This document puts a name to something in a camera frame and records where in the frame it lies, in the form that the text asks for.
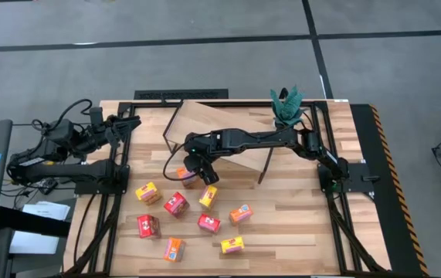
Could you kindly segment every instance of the red and yellow box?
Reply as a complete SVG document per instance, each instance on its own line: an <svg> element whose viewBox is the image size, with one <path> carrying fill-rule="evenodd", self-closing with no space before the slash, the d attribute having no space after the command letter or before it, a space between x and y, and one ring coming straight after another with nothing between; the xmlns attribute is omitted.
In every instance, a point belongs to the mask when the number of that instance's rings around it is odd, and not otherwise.
<svg viewBox="0 0 441 278"><path fill-rule="evenodd" d="M222 253L224 254L241 251L244 249L243 238L237 236L232 239L222 240L220 246L222 247Z"/></svg>
<svg viewBox="0 0 441 278"><path fill-rule="evenodd" d="M142 186L136 190L137 199L145 203L146 205L151 205L161 198L161 193L155 187L153 182L148 182L145 186Z"/></svg>
<svg viewBox="0 0 441 278"><path fill-rule="evenodd" d="M209 185L205 187L203 191L202 197L199 199L199 203L202 205L204 209L210 210L212 209L213 203L215 202L215 198L217 197L218 189Z"/></svg>
<svg viewBox="0 0 441 278"><path fill-rule="evenodd" d="M167 248L165 248L164 259L177 263L182 259L184 254L186 242L182 239L169 238L167 242Z"/></svg>
<svg viewBox="0 0 441 278"><path fill-rule="evenodd" d="M137 227L140 229L140 238L157 239L160 238L160 222L158 218L151 215L137 217Z"/></svg>
<svg viewBox="0 0 441 278"><path fill-rule="evenodd" d="M220 220L214 219L203 213L199 216L198 226L208 232L217 233L220 229Z"/></svg>
<svg viewBox="0 0 441 278"><path fill-rule="evenodd" d="M180 167L176 171L179 178L185 178L185 180L181 181L185 188L191 188L192 184L198 179L195 173L188 171L185 167Z"/></svg>
<svg viewBox="0 0 441 278"><path fill-rule="evenodd" d="M234 209L230 212L229 218L233 225L237 225L239 222L249 219L251 215L253 215L251 207L249 205L241 205L240 208Z"/></svg>
<svg viewBox="0 0 441 278"><path fill-rule="evenodd" d="M181 193L176 192L165 203L164 208L174 217L179 217L189 208L189 203Z"/></svg>

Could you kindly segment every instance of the small box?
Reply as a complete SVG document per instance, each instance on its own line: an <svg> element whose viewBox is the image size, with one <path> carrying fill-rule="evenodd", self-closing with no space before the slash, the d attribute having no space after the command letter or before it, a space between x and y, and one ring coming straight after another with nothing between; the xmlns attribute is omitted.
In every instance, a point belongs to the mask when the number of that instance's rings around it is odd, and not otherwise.
<svg viewBox="0 0 441 278"><path fill-rule="evenodd" d="M167 242L167 248L165 248L164 259L177 263L182 259L184 254L186 242L182 239L169 238Z"/></svg>
<svg viewBox="0 0 441 278"><path fill-rule="evenodd" d="M240 251L244 249L243 238L241 236L237 236L233 239L222 240L221 246L222 253L224 254Z"/></svg>
<svg viewBox="0 0 441 278"><path fill-rule="evenodd" d="M160 238L160 223L158 218L151 215L142 215L137 218L137 227L140 229L140 238Z"/></svg>
<svg viewBox="0 0 441 278"><path fill-rule="evenodd" d="M186 209L189 208L189 203L181 195L181 193L176 192L173 196L165 203L164 208L170 212L174 217L181 216Z"/></svg>
<svg viewBox="0 0 441 278"><path fill-rule="evenodd" d="M185 167L180 167L176 171L179 178L185 178L184 181L181 181L185 188L191 188L192 184L198 179L195 173L188 171Z"/></svg>
<svg viewBox="0 0 441 278"><path fill-rule="evenodd" d="M239 222L249 219L253 215L253 210L249 205L241 205L240 208L230 212L230 222L237 225Z"/></svg>
<svg viewBox="0 0 441 278"><path fill-rule="evenodd" d="M213 185L209 185L203 191L202 197L199 199L199 203L202 204L204 209L212 209L213 202L217 197L217 188Z"/></svg>
<svg viewBox="0 0 441 278"><path fill-rule="evenodd" d="M217 233L220 229L220 220L202 214L198 219L198 226L206 231Z"/></svg>
<svg viewBox="0 0 441 278"><path fill-rule="evenodd" d="M137 199L146 205L151 205L161 198L161 193L153 182L148 182L145 186L136 190Z"/></svg>

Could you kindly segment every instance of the wooden tabletop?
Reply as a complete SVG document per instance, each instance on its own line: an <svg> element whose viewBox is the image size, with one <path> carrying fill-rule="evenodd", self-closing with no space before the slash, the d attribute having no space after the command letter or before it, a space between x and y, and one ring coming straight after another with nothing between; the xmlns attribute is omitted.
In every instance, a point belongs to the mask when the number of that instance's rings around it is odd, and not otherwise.
<svg viewBox="0 0 441 278"><path fill-rule="evenodd" d="M117 114L119 102L102 101L104 115ZM360 161L362 154L349 103L329 100L328 107L338 154L350 162ZM270 107L222 109L263 124L271 124L273 120ZM316 171L317 162L299 158L288 149L275 149L261 185L257 184L259 172L232 162L217 161L214 167L220 181L215 186L219 189L219 196L209 214L220 219L222 225L215 236L200 230L196 224L202 213L198 199L204 185L198 183L195 188L186 190L180 182L166 180L161 174L165 160L170 156L162 133L173 113L174 108L137 109L142 124L131 137L131 177L120 207L111 276L339 274L326 198L321 193ZM320 123L324 131L322 118ZM108 146L102 147L91 154L88 161L108 158L109 150ZM168 166L170 176L182 165L184 156L185 153L179 151L171 161ZM137 200L134 191L150 181L156 184L164 198L146 206ZM174 192L181 192L191 205L181 219L175 219L163 208ZM349 193L348 198L356 236L375 260L389 269L375 204L362 193ZM90 196L81 196L76 203L64 253L66 270L73 265L76 234L89 199ZM112 200L110 198L107 212ZM245 203L251 205L254 215L247 222L231 226L229 211ZM93 238L99 205L98 195L83 224L78 256ZM160 219L162 239L139 238L136 218L146 213ZM169 236L186 242L180 263L162 259ZM241 253L222 255L220 241L233 236L242 236L246 248ZM350 247L343 234L342 238L347 265L352 269ZM103 268L107 239L102 243L97 270Z"/></svg>

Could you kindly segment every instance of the black floor stripe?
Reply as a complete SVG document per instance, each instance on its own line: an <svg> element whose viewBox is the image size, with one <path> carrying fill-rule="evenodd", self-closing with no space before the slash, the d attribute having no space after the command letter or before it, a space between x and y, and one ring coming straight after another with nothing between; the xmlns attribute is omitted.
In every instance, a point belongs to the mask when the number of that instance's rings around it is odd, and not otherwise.
<svg viewBox="0 0 441 278"><path fill-rule="evenodd" d="M66 43L52 45L31 46L0 46L0 52L8 51L37 51L37 50L64 50L64 49L101 49L116 47L136 46L180 46L192 44L228 43L228 42L279 42L309 39L309 35L280 35L280 36L238 36L238 37L214 37L200 39L157 39L127 42L95 42L95 43Z"/></svg>
<svg viewBox="0 0 441 278"><path fill-rule="evenodd" d="M95 42L95 43L88 42L82 44L62 43L62 44L28 45L28 46L0 46L0 52L66 50L66 49L103 49L103 48L138 47L138 46L180 46L180 45L228 43L228 42L282 42L282 41L308 40L308 39L310 39L311 41L315 41L315 40L318 41L319 39L329 40L329 39L407 38L407 37L422 37L422 36L441 36L441 30L411 31L411 32L319 34L319 35L237 36L237 37L215 37L215 38L200 38L200 39L156 39L156 40L144 40L144 41L138 40L138 41L124 41L124 42Z"/></svg>
<svg viewBox="0 0 441 278"><path fill-rule="evenodd" d="M316 26L314 25L313 13L311 12L310 3L308 0L301 0L303 2L304 14L306 14L307 26L310 30L310 39L313 44L314 56L316 58L316 64L318 71L320 72L321 82L323 83L323 91L325 98L333 99L334 94L331 91L330 80L328 79L327 67L321 52L320 42L317 38Z"/></svg>
<svg viewBox="0 0 441 278"><path fill-rule="evenodd" d="M379 39L379 38L406 38L417 36L441 36L441 30L437 31L405 31L405 32L368 32L368 33L344 33L344 34L320 34L318 39Z"/></svg>

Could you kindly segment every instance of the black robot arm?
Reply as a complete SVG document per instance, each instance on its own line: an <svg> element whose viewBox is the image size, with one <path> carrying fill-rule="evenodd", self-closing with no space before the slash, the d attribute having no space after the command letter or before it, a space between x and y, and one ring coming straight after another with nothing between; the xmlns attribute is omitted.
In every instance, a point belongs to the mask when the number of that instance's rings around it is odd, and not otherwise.
<svg viewBox="0 0 441 278"><path fill-rule="evenodd" d="M301 158L318 160L331 171L335 182L349 176L347 161L334 158L322 144L320 135L307 129L296 131L293 128L285 128L254 133L240 129L225 129L212 131L206 136L190 133L185 139L184 149L188 156L184 163L188 171L197 173L209 185L219 180L211 166L217 158L266 147L288 147Z"/></svg>
<svg viewBox="0 0 441 278"><path fill-rule="evenodd" d="M388 274L389 272L379 266L369 255L338 211L333 194L337 192L336 188L343 188L344 183L352 182L348 162L343 158L335 158L323 145L319 133L308 129L296 131L292 127L279 131L255 133L240 129L212 131L207 135L191 133L186 137L184 143L184 149L188 152L184 163L188 171L195 172L206 185L210 185L219 180L219 176L212 167L212 162L217 158L265 147L288 147L299 157L318 160L322 166L328 169L329 179L322 183L324 184L322 191L327 197L331 218L348 237L350 244L370 271Z"/></svg>
<svg viewBox="0 0 441 278"><path fill-rule="evenodd" d="M120 166L109 159L85 165L42 163L65 161L70 155L84 159L105 144L118 147L118 142L125 134L141 124L139 116L119 118L110 115L103 120L101 107L90 108L88 114L91 124L86 128L67 119L42 124L39 143L32 149L11 156L7 172L13 184L28 185L55 177L98 184L116 181Z"/></svg>

